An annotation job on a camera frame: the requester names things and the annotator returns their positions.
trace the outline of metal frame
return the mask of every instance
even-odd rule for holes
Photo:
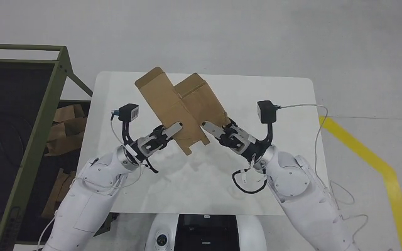
[[[10,65],[12,63],[53,64],[53,71],[0,223],[0,250],[12,250],[23,221],[66,78],[69,77],[90,97],[92,97],[92,91],[74,74],[66,46],[0,44],[0,50],[59,51],[56,60],[0,59],[0,63]]]

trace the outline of flattened cardboard box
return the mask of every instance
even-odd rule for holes
[[[219,127],[230,124],[227,113],[218,98],[208,83],[197,73],[193,73],[175,85],[175,90],[200,126],[204,121]]]
[[[135,85],[166,128],[179,121],[183,123],[183,128],[173,139],[186,155],[192,153],[190,146],[198,141],[202,141],[204,145],[209,144],[207,136],[160,67],[142,76]]]

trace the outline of white cable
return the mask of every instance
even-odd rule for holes
[[[40,246],[40,241],[42,240],[43,234],[46,232],[46,229],[48,229],[48,227],[50,226],[50,224],[52,224],[52,222],[55,221],[56,219],[56,214],[57,214],[57,210],[55,212],[55,216],[53,217],[53,219],[49,222],[49,224],[45,227],[45,229],[42,231],[42,233],[40,234],[39,237],[39,241],[38,241],[38,245],[36,246],[36,251],[39,251],[39,246]]]
[[[116,137],[116,139],[120,142],[120,144],[125,148],[125,150],[127,150],[127,152],[128,153],[130,153],[130,152],[132,152],[130,149],[128,149],[128,147],[122,142],[122,140],[120,140],[120,138],[117,136],[117,134],[116,134],[116,132],[114,131],[114,128],[113,128],[113,121],[111,120],[111,129],[112,129],[112,132],[113,132],[113,134],[114,134],[114,137]],[[144,165],[145,166],[145,164],[142,164],[141,163],[141,161],[139,161],[138,159],[137,159],[137,157],[134,155],[134,154],[132,154],[132,157],[137,161],[137,163],[139,163],[139,165]]]
[[[320,124],[320,128],[318,129],[317,135],[315,136],[315,142],[314,142],[314,157],[315,157],[315,160],[314,160],[314,172],[315,172],[315,175],[317,175],[317,177],[319,178],[319,180],[320,180],[321,183],[323,184],[324,189],[325,189],[325,188],[327,188],[327,186],[326,186],[325,183],[322,181],[322,179],[320,178],[320,176],[317,174],[317,141],[318,141],[318,136],[320,135],[320,131],[321,131],[321,129],[322,129],[322,126],[324,125],[325,120],[326,120],[327,117],[328,117],[328,109],[327,109],[325,106],[323,106],[323,105],[317,105],[317,104],[286,105],[286,106],[279,106],[278,108],[279,108],[279,109],[282,109],[282,108],[300,107],[300,106],[315,106],[315,107],[322,107],[322,108],[325,109],[325,117],[324,117],[324,120],[322,121],[322,123]],[[348,193],[348,194],[350,195],[350,197],[352,198],[353,202],[352,202],[352,203],[346,203],[346,202],[344,202],[344,201],[337,200],[336,197],[335,197],[335,195],[333,194],[332,187],[331,187],[331,183],[336,184],[337,186],[339,186],[340,188],[342,188],[343,190],[345,190],[346,193]],[[329,181],[329,184],[330,184],[330,190],[331,190],[331,191],[330,191],[330,194],[334,197],[335,202],[336,202],[337,207],[338,207],[338,210],[340,209],[340,208],[339,208],[339,205],[338,205],[338,202],[343,203],[343,204],[346,204],[346,205],[352,205],[352,204],[354,204],[355,198],[353,197],[353,195],[352,195],[351,192],[349,192],[346,188],[344,188],[344,187],[341,186],[340,184],[336,183],[335,181]],[[365,214],[353,215],[353,216],[350,216],[350,217],[348,217],[348,218],[343,218],[343,216],[342,216],[342,219],[343,219],[343,220],[349,220],[349,219],[352,219],[352,218],[357,218],[357,217],[362,217],[362,216],[366,217],[366,221],[353,233],[353,235],[352,235],[353,244],[356,243],[355,240],[354,240],[355,235],[356,235],[360,230],[362,230],[362,228],[364,228],[364,227],[367,225],[367,223],[369,222],[369,216],[368,216],[368,215],[365,215]]]
[[[325,120],[328,117],[328,109],[323,106],[323,105],[317,105],[317,104],[300,104],[300,105],[286,105],[286,106],[279,106],[279,109],[283,109],[283,108],[290,108],[290,107],[300,107],[300,106],[315,106],[315,107],[322,107],[325,109],[325,117],[324,120],[322,121],[322,123],[320,124],[320,128],[317,131],[317,135],[315,136],[315,142],[314,142],[314,172],[315,175],[317,175],[318,179],[321,181],[322,185],[324,186],[324,188],[327,188],[327,185],[325,185],[325,183],[322,181],[322,179],[320,178],[320,176],[317,174],[317,141],[318,141],[318,136],[320,135],[322,126],[325,123]]]

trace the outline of cable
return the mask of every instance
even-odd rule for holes
[[[53,217],[53,219],[49,222],[49,224],[45,227],[45,229],[42,231],[40,237],[39,237],[39,241],[38,241],[38,245],[36,246],[36,251],[39,251],[39,246],[40,246],[40,241],[42,240],[43,234],[46,232],[46,229],[48,229],[48,227],[50,226],[50,224],[52,224],[52,222],[55,221],[56,219],[56,215],[57,215],[57,210],[55,212],[55,216]]]
[[[344,202],[344,201],[342,201],[342,200],[338,200],[338,199],[335,197],[334,190],[332,189],[332,183],[333,183],[333,184],[336,184],[338,187],[342,188],[346,193],[348,193],[348,194],[350,195],[350,197],[352,198],[352,202]],[[340,202],[340,203],[342,203],[342,204],[345,204],[345,205],[353,205],[353,204],[356,202],[356,200],[354,199],[354,196],[352,195],[352,193],[349,192],[346,188],[344,188],[344,187],[341,186],[340,184],[336,183],[335,181],[330,180],[330,181],[329,181],[329,186],[330,186],[330,189],[331,189],[331,192],[332,192],[332,196],[333,196],[334,199],[335,199],[335,202],[336,202],[336,204],[337,204],[338,209],[340,209],[340,208],[339,208],[339,205],[338,205],[338,202]]]
[[[120,138],[117,136],[117,134],[116,134],[116,132],[114,131],[114,128],[113,128],[113,116],[112,116],[112,119],[111,119],[111,129],[112,129],[112,132],[113,132],[113,134],[114,134],[114,137],[116,137],[116,139],[120,142],[120,144],[125,148],[125,150],[127,150],[127,152],[128,153],[130,153],[130,150],[127,148],[127,146],[122,142],[122,140],[120,140]],[[136,157],[136,156],[134,156],[134,155],[132,155],[132,157],[134,158],[134,160],[137,162],[137,164],[138,165],[144,165],[144,166],[146,166],[145,164],[143,164],[141,161],[139,161],[139,159]]]
[[[262,187],[258,188],[256,191],[247,191],[247,190],[244,190],[243,188],[241,188],[241,187],[239,186],[239,184],[237,183],[237,181],[236,181],[235,176],[236,176],[237,174],[239,174],[239,173],[241,173],[241,170],[237,170],[236,172],[234,172],[234,173],[232,174],[233,182],[234,182],[234,184],[237,186],[237,188],[239,188],[243,193],[247,193],[247,194],[249,194],[249,195],[253,195],[253,194],[258,193],[258,192],[260,192],[261,190],[263,190],[263,189],[265,188],[265,186],[266,186],[267,181],[268,181],[267,179],[265,179],[265,180],[264,180],[264,184],[262,185]]]
[[[317,104],[299,104],[299,105],[278,106],[278,109],[290,108],[290,107],[301,107],[301,106],[315,106],[315,107],[322,107],[325,109],[325,117],[324,117],[324,120],[320,124],[320,128],[317,131],[317,135],[315,136],[315,142],[314,142],[314,158],[315,158],[314,159],[314,172],[315,172],[315,175],[317,175],[318,179],[321,181],[321,183],[325,189],[325,188],[327,188],[327,185],[322,181],[321,177],[317,173],[317,141],[318,141],[318,136],[320,135],[322,126],[324,125],[325,120],[328,117],[328,109],[323,105],[317,105]]]
[[[314,160],[314,172],[315,172],[315,175],[317,175],[318,179],[319,179],[319,180],[321,181],[321,183],[323,184],[324,189],[325,189],[325,188],[327,188],[327,186],[326,186],[325,183],[322,181],[322,179],[320,178],[320,176],[317,174],[317,141],[318,141],[318,136],[320,135],[320,131],[321,131],[321,129],[322,129],[322,126],[324,125],[325,120],[326,120],[327,117],[328,117],[328,109],[327,109],[325,106],[323,106],[323,105],[317,105],[317,104],[300,104],[300,105],[278,106],[278,109],[290,108],[290,107],[301,107],[301,106],[315,106],[315,107],[322,107],[322,108],[325,109],[325,117],[324,117],[324,120],[323,120],[323,121],[321,122],[321,124],[320,124],[320,128],[318,129],[317,135],[315,136],[315,142],[314,142],[314,157],[315,157],[315,160]],[[344,202],[344,201],[337,200],[336,197],[335,197],[335,195],[334,195],[334,192],[333,192],[333,190],[332,190],[331,183],[336,184],[337,186],[339,186],[340,188],[342,188],[346,193],[348,193],[348,194],[350,195],[350,197],[352,198],[353,202],[352,202],[352,203],[346,203],[346,202]],[[340,209],[340,208],[339,208],[339,205],[338,205],[338,202],[343,203],[343,204],[345,204],[345,205],[352,205],[352,204],[355,203],[355,198],[354,198],[354,196],[353,196],[352,193],[349,192],[346,188],[344,188],[344,187],[341,186],[340,184],[336,183],[335,181],[329,181],[329,184],[330,184],[330,187],[331,187],[331,188],[330,188],[330,189],[331,189],[330,194],[334,197],[335,202],[336,202],[337,207],[338,207],[338,210]],[[362,228],[364,228],[364,227],[367,225],[367,223],[369,222],[369,216],[368,216],[368,215],[365,215],[365,214],[361,214],[361,215],[350,216],[350,217],[348,217],[348,218],[343,218],[343,217],[342,217],[343,220],[349,220],[349,219],[352,219],[352,218],[357,218],[357,217],[362,217],[362,216],[366,217],[366,221],[363,223],[363,225],[361,225],[361,226],[353,233],[353,235],[352,235],[353,244],[356,243],[355,240],[354,240],[355,235],[356,235],[360,230],[362,230]]]

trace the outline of black cable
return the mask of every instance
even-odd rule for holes
[[[150,168],[150,170],[151,170],[152,172],[154,172],[154,173],[159,173],[159,171],[156,170],[156,169],[151,165],[151,163],[150,163],[150,161],[148,160],[148,158],[146,158],[145,161],[146,161],[146,164],[148,164],[148,167]]]
[[[249,194],[249,195],[253,195],[253,194],[255,194],[255,193],[260,192],[261,190],[263,190],[263,189],[265,188],[266,183],[267,183],[267,179],[264,180],[264,184],[262,185],[262,187],[258,188],[256,191],[247,191],[247,190],[244,190],[243,188],[241,188],[241,187],[239,186],[239,184],[237,183],[236,178],[235,178],[235,176],[236,176],[237,174],[239,174],[239,173],[241,173],[241,170],[237,170],[236,172],[234,172],[234,173],[232,174],[232,179],[233,179],[234,184],[237,186],[237,188],[239,188],[240,191],[242,191],[243,193],[247,193],[247,194]]]

